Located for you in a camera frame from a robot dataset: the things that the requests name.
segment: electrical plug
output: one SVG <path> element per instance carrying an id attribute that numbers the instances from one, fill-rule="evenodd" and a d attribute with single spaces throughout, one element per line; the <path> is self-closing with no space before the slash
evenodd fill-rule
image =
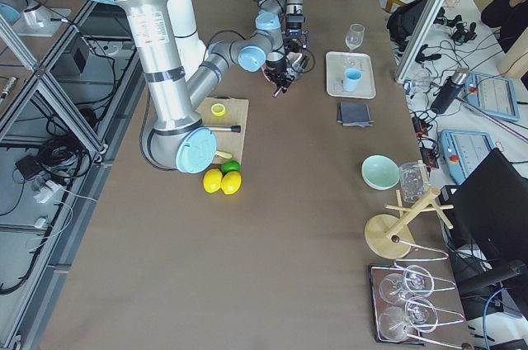
<path id="1" fill-rule="evenodd" d="M 35 221 L 35 223 L 33 224 L 33 226 L 35 227 L 35 229 L 42 229 L 44 228 L 48 223 L 48 220 L 46 217 L 44 216 L 41 216 L 39 217 L 38 220 Z"/>
<path id="2" fill-rule="evenodd" d="M 37 203 L 46 203 L 55 193 L 57 193 L 62 187 L 51 180 L 46 181 L 46 184 L 39 190 L 39 192 L 33 196 Z"/>

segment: metal tray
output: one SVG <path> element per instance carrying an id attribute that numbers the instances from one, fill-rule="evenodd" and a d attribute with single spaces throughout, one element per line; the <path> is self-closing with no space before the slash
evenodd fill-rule
<path id="1" fill-rule="evenodd" d="M 372 312 L 374 315 L 375 341 L 378 343 L 424 346 L 424 342 L 420 342 L 414 338 L 408 338 L 407 340 L 404 340 L 402 342 L 394 342 L 392 340 L 385 339 L 378 330 L 378 316 L 386 308 L 394 306 L 381 299 L 381 295 L 378 291 L 378 288 L 380 287 L 381 280 L 383 280 L 385 276 L 395 272 L 401 273 L 402 271 L 390 266 L 369 265 L 370 293 L 372 300 Z M 417 330 L 412 333 L 418 336 L 422 336 Z"/>

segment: white cup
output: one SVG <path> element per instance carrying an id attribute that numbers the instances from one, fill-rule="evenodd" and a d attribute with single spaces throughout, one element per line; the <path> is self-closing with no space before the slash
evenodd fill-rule
<path id="1" fill-rule="evenodd" d="M 343 90 L 346 92 L 353 92 L 361 81 L 361 71 L 355 68 L 345 69 L 343 74 Z"/>

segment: yellow lemon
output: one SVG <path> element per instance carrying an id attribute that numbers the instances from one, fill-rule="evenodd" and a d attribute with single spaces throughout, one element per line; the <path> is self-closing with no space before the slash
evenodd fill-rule
<path id="1" fill-rule="evenodd" d="M 240 189 L 242 185 L 242 175 L 238 171 L 231 171 L 222 178 L 221 187 L 226 195 L 232 195 Z"/>
<path id="2" fill-rule="evenodd" d="M 217 168 L 212 168 L 207 173 L 205 173 L 202 183 L 207 193 L 215 193 L 220 189 L 220 184 L 222 183 L 222 172 Z"/>

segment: wine glass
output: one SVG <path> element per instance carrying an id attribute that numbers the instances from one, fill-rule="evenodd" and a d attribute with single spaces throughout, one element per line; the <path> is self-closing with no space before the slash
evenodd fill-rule
<path id="1" fill-rule="evenodd" d="M 352 24 L 348 28 L 348 32 L 345 36 L 345 44 L 349 49 L 349 53 L 352 53 L 355 49 L 361 46 L 363 43 L 363 37 L 365 36 L 365 27 L 361 24 Z M 350 55 L 346 57 L 345 65 L 347 68 L 354 66 L 354 60 Z"/>
<path id="2" fill-rule="evenodd" d="M 401 273 L 390 273 L 379 284 L 381 299 L 391 305 L 403 305 L 414 296 L 427 297 L 434 283 L 428 270 L 418 265 L 405 267 Z"/>
<path id="3" fill-rule="evenodd" d="M 379 333 L 392 342 L 419 339 L 417 331 L 430 333 L 438 325 L 436 307 L 429 300 L 419 297 L 410 298 L 404 308 L 390 306 L 378 318 Z"/>

